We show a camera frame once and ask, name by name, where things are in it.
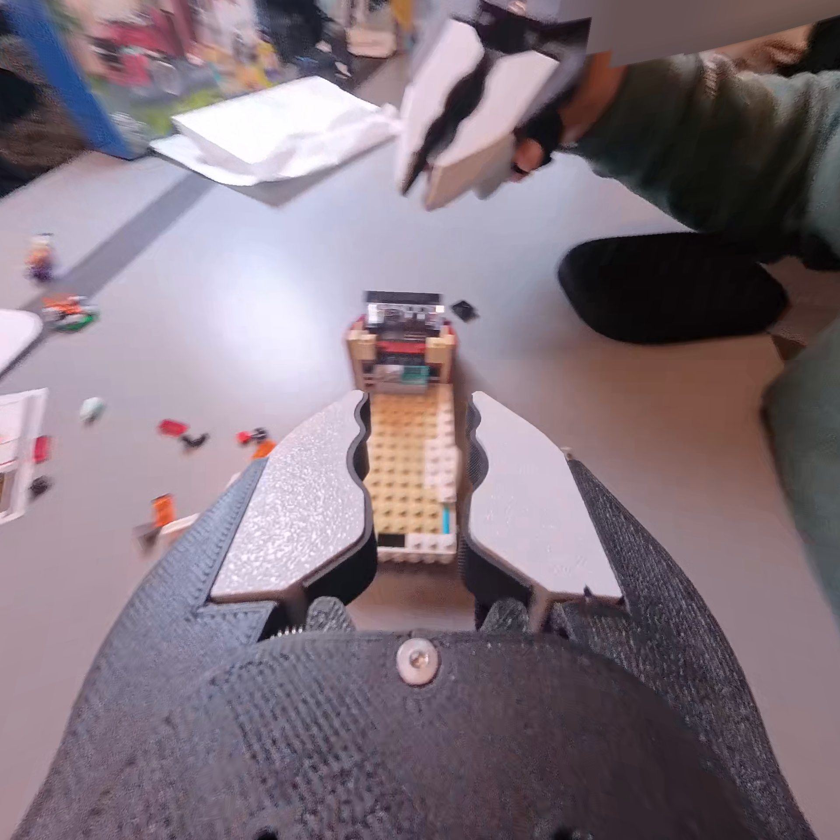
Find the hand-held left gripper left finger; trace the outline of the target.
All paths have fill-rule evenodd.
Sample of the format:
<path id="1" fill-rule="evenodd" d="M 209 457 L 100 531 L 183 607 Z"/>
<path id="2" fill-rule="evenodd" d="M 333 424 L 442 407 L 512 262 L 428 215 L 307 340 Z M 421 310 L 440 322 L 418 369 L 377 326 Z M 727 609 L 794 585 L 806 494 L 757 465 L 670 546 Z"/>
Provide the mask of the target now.
<path id="1" fill-rule="evenodd" d="M 217 606 L 277 608 L 305 621 L 320 597 L 343 605 L 373 582 L 377 548 L 369 468 L 369 396 L 352 390 L 300 423 L 264 459 L 208 592 Z"/>

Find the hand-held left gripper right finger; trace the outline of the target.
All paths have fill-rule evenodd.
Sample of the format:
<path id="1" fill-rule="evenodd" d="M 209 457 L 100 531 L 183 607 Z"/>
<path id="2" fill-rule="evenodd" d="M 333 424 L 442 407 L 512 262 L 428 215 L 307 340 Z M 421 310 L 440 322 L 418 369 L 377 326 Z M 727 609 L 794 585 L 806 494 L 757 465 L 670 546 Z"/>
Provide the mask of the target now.
<path id="1" fill-rule="evenodd" d="M 623 605 L 623 592 L 570 460 L 485 392 L 465 413 L 463 582 L 480 628 L 513 600 L 539 632 L 556 604 Z"/>

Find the sticker sheet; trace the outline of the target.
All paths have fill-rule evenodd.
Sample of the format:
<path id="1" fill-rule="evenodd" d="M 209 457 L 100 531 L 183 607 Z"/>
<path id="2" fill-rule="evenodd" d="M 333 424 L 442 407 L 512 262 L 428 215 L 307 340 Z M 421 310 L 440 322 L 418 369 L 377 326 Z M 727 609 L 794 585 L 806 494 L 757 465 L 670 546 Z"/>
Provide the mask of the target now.
<path id="1" fill-rule="evenodd" d="M 41 388 L 1 397 L 1 524 L 20 518 L 28 506 L 48 393 Z"/>

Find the toy brick camper van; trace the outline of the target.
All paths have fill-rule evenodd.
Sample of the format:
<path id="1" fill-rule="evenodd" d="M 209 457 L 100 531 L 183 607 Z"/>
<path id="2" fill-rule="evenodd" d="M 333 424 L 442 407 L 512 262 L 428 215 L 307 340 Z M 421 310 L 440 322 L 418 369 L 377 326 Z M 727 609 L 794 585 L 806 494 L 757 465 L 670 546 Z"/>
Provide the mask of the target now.
<path id="1" fill-rule="evenodd" d="M 370 398 L 364 483 L 379 561 L 452 564 L 458 549 L 458 338 L 441 295 L 366 291 L 345 346 L 353 385 Z M 429 368 L 423 392 L 399 385 L 403 366 L 417 364 Z"/>

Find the white paper bag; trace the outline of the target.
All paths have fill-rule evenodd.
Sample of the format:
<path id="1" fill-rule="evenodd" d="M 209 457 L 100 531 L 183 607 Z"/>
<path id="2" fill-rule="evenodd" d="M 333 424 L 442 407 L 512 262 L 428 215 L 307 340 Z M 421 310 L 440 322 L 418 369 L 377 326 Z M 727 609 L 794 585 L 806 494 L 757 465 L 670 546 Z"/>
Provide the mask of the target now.
<path id="1" fill-rule="evenodd" d="M 226 186 L 315 175 L 392 140 L 397 110 L 318 77 L 301 78 L 173 117 L 150 149 Z"/>

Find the toy set box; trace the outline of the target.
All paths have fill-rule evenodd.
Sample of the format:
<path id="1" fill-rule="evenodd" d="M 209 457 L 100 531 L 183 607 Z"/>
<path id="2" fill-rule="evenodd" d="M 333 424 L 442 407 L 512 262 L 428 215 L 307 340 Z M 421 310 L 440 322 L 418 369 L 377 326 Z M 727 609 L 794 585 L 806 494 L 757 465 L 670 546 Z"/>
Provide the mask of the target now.
<path id="1" fill-rule="evenodd" d="M 301 77 L 353 90 L 377 68 L 354 56 L 320 2 L 2 2 L 2 124 L 30 98 L 45 126 L 131 161 L 175 116 Z"/>

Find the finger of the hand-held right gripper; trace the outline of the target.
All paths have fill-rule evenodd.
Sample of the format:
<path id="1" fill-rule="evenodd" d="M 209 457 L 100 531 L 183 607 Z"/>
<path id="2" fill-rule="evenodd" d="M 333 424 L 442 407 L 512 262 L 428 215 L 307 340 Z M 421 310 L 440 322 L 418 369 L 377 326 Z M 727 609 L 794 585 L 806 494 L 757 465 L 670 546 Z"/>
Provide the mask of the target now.
<path id="1" fill-rule="evenodd" d="M 403 196 L 453 143 L 476 108 L 488 69 L 476 27 L 448 18 L 408 82 L 399 109 L 395 182 Z"/>
<path id="2" fill-rule="evenodd" d="M 532 50 L 496 61 L 477 105 L 432 159 L 423 197 L 426 210 L 446 207 L 467 193 L 484 200 L 508 179 L 516 131 L 558 96 L 566 83 L 565 64 Z"/>

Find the person's right forearm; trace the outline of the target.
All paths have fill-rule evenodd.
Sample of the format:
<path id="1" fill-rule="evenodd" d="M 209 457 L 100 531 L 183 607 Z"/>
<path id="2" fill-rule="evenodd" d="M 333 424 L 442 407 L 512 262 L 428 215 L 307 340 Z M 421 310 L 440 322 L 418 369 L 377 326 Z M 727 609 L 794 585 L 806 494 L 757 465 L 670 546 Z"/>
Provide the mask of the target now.
<path id="1" fill-rule="evenodd" d="M 838 271 L 838 70 L 760 75 L 701 54 L 634 63 L 566 143 L 698 233 Z"/>

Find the black padded rest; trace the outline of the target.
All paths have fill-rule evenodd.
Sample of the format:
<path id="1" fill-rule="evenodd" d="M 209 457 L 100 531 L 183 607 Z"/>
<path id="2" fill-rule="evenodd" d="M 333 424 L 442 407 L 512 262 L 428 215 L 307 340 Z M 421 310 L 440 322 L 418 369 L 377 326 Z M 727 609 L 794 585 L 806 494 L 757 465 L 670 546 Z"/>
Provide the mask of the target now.
<path id="1" fill-rule="evenodd" d="M 712 234 L 586 241 L 562 258 L 558 279 L 586 326 L 637 345 L 754 335 L 772 328 L 791 305 L 748 250 Z"/>

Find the campfire brick build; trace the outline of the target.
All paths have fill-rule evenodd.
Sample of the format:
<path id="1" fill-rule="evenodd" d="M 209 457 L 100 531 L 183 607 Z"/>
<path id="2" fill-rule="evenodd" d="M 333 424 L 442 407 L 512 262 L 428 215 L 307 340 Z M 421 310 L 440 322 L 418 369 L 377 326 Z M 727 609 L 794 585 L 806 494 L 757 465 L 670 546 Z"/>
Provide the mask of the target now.
<path id="1" fill-rule="evenodd" d="M 66 296 L 42 300 L 41 318 L 46 326 L 59 332 L 77 332 L 97 321 L 99 308 L 84 296 Z"/>

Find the grey desk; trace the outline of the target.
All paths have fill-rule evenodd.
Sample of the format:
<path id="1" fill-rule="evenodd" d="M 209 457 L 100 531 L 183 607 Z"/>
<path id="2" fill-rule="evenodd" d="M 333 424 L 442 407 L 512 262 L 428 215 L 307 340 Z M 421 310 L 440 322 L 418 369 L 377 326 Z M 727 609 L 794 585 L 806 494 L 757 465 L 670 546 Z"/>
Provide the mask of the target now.
<path id="1" fill-rule="evenodd" d="M 54 758 L 81 684 L 154 564 L 135 529 L 154 497 L 211 505 L 248 460 L 352 381 L 344 332 L 364 291 L 439 291 L 459 396 L 482 391 L 567 447 L 670 553 L 738 657 L 819 838 L 838 838 L 838 632 L 775 478 L 760 416 L 782 370 L 766 335 L 647 348 L 593 333 L 555 277 L 602 236 L 677 225 L 561 157 L 492 199 L 438 213 L 397 195 L 392 148 L 323 178 L 237 192 L 165 161 L 87 157 L 2 202 L 2 306 L 37 308 L 29 236 L 56 238 L 98 322 L 47 334 L 2 393 L 49 390 L 52 487 L 2 526 L 2 838 Z M 96 423 L 79 418 L 98 396 Z M 186 450 L 159 434 L 170 418 Z"/>

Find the purple toy minifigure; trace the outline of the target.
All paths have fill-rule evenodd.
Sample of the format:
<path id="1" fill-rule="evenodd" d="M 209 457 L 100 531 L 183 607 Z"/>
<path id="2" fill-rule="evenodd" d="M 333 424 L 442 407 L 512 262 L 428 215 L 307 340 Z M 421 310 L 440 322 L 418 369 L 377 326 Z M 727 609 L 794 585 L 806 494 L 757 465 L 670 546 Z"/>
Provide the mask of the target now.
<path id="1" fill-rule="evenodd" d="M 40 286 L 53 282 L 56 277 L 53 234 L 42 233 L 31 238 L 25 258 L 25 272 L 31 281 Z"/>

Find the white book stand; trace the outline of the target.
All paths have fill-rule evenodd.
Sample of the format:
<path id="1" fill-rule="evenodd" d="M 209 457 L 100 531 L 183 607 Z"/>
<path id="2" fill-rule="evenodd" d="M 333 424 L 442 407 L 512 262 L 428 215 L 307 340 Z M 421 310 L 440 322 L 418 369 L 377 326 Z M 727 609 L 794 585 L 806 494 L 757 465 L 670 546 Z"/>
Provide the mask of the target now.
<path id="1" fill-rule="evenodd" d="M 1 308 L 1 375 L 38 341 L 43 328 L 41 317 L 33 312 Z"/>

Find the person's sweater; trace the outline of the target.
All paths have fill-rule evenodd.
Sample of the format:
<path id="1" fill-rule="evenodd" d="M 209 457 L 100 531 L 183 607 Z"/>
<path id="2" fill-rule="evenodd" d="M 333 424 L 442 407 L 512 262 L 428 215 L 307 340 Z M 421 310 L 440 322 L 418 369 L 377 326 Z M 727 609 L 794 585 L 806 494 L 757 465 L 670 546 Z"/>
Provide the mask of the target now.
<path id="1" fill-rule="evenodd" d="M 839 622 L 839 320 L 768 387 L 775 468 L 805 554 Z"/>

